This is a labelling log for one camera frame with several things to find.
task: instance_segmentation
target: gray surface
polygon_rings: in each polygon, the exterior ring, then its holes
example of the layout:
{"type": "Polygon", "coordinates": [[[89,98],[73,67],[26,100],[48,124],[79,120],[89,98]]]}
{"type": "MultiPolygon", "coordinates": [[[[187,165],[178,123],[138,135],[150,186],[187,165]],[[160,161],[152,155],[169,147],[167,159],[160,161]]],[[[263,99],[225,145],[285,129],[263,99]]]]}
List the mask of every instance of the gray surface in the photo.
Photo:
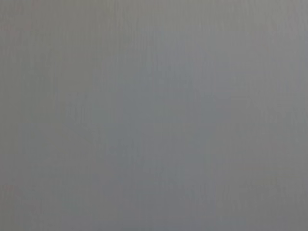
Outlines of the gray surface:
{"type": "Polygon", "coordinates": [[[308,1],[0,0],[0,230],[308,229],[308,1]]]}

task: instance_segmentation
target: gray wall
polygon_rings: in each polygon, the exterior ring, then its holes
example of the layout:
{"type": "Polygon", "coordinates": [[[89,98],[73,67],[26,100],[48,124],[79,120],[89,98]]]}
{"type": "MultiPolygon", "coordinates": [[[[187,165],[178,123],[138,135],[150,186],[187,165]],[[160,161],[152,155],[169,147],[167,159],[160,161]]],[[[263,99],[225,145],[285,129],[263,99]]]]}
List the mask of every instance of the gray wall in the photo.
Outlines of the gray wall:
{"type": "Polygon", "coordinates": [[[0,230],[307,230],[308,1],[0,0],[0,230]]]}

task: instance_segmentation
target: blurry surface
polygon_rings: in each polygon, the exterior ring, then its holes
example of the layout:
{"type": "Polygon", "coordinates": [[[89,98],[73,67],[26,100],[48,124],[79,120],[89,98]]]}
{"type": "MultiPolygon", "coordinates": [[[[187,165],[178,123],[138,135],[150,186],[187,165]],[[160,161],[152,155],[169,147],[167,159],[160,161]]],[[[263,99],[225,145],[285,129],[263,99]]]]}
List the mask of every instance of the blurry surface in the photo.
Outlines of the blurry surface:
{"type": "Polygon", "coordinates": [[[0,230],[307,230],[308,2],[0,0],[0,230]]]}

